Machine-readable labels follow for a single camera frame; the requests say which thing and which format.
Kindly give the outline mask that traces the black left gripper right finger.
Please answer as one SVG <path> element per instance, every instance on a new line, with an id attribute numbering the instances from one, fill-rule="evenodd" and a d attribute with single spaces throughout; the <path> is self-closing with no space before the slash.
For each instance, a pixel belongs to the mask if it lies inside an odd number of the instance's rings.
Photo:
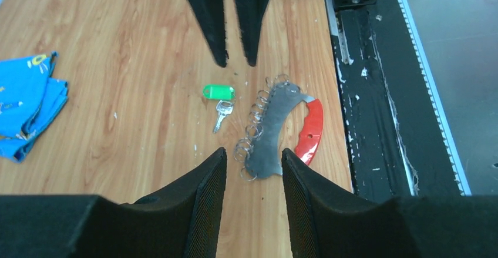
<path id="1" fill-rule="evenodd" d="M 282 151 L 294 257 L 496 257 L 496 196 L 363 199 Z"/>

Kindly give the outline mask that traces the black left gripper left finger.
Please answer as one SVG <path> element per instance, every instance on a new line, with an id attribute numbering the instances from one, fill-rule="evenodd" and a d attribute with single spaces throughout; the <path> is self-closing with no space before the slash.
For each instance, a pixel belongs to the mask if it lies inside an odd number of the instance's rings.
<path id="1" fill-rule="evenodd" d="M 134 203 L 99 195 L 1 196 L 2 257 L 215 257 L 227 154 Z"/>

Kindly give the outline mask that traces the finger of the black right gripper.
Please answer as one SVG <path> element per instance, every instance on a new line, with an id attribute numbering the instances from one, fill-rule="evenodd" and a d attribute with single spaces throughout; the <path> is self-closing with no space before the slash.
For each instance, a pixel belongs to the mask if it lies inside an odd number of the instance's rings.
<path id="1" fill-rule="evenodd" d="M 187 0 L 210 48 L 215 63 L 227 66 L 224 0 Z"/>
<path id="2" fill-rule="evenodd" d="M 234 0 L 244 55 L 256 66 L 263 18 L 270 0 Z"/>

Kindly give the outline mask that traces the metal keyring plate with spring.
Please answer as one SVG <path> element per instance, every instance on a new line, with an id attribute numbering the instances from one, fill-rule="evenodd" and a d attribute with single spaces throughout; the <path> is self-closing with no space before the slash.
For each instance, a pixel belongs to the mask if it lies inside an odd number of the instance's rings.
<path id="1" fill-rule="evenodd" d="M 258 92 L 249 113 L 250 123 L 245 127 L 245 137 L 234 148 L 234 159 L 243 164 L 242 179 L 251 182 L 281 175 L 281 157 L 277 155 L 280 131 L 287 116 L 304 102 L 308 113 L 298 134 L 294 153 L 310 165 L 321 142 L 324 128 L 324 108 L 321 101 L 302 92 L 286 74 L 265 79 L 266 88 Z"/>

